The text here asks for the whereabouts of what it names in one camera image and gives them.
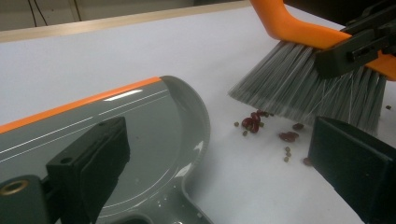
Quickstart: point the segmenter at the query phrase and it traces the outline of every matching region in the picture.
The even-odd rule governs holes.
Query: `cable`
[[[38,6],[36,0],[35,0],[35,6],[37,7],[37,10],[38,10],[38,12],[39,12],[40,15],[41,15],[41,18],[43,18],[44,23],[46,23],[46,26],[48,26],[47,21],[46,21],[46,19],[44,18],[43,13],[41,13],[40,7]]]
[[[27,0],[27,2],[29,3],[30,11],[32,12],[33,21],[35,21],[35,13],[33,12],[32,4],[30,3],[30,0]]]
[[[79,21],[82,21],[82,19],[81,19],[81,14],[79,13],[79,9],[78,9],[78,3],[77,3],[77,0],[74,0],[74,3],[75,3],[75,7],[76,7],[76,11],[77,11],[77,15],[78,15],[78,19],[79,19]]]

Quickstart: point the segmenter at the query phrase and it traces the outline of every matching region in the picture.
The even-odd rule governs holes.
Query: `orange trim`
[[[21,126],[39,121],[41,119],[46,119],[48,117],[55,116],[57,114],[61,114],[67,110],[71,110],[71,109],[80,107],[82,105],[87,105],[87,104],[90,104],[95,101],[103,100],[110,96],[114,96],[114,95],[120,94],[122,92],[130,91],[132,89],[146,86],[148,84],[158,82],[158,81],[161,81],[161,79],[159,77],[152,77],[152,78],[145,79],[145,80],[142,80],[142,81],[139,81],[139,82],[136,82],[136,83],[124,86],[124,87],[117,88],[112,91],[105,91],[105,92],[99,93],[97,95],[90,96],[85,99],[78,100],[78,101],[75,101],[75,102],[67,104],[67,105],[61,105],[59,107],[52,108],[50,110],[35,114],[33,116],[30,116],[30,117],[27,117],[24,119],[15,120],[8,124],[0,126],[0,133],[5,133],[5,132],[8,132],[13,129],[20,128]]]
[[[349,34],[299,21],[289,14],[283,0],[250,0],[268,35],[272,38],[307,45],[316,49],[328,49],[343,40]],[[396,57],[383,55],[367,63],[366,66],[385,75],[389,80],[396,79]]]

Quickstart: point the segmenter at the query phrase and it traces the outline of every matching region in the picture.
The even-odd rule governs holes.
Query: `orange broom handle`
[[[250,0],[268,35],[274,39],[328,49],[351,35],[313,23],[300,21],[286,10],[283,0]],[[378,58],[367,67],[396,80],[396,57],[378,52]]]

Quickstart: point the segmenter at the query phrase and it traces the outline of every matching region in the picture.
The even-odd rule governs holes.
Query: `gray dustpan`
[[[125,118],[130,160],[97,223],[211,223],[184,188],[207,149],[209,118],[198,94],[176,77],[6,131],[1,127],[0,182],[20,175],[44,178],[47,162],[92,126],[115,117]]]

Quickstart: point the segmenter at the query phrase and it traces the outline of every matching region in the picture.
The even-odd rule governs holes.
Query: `gray bristles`
[[[386,78],[361,67],[322,79],[315,49],[280,42],[229,92],[269,113],[312,125],[316,116],[339,119],[376,135]]]

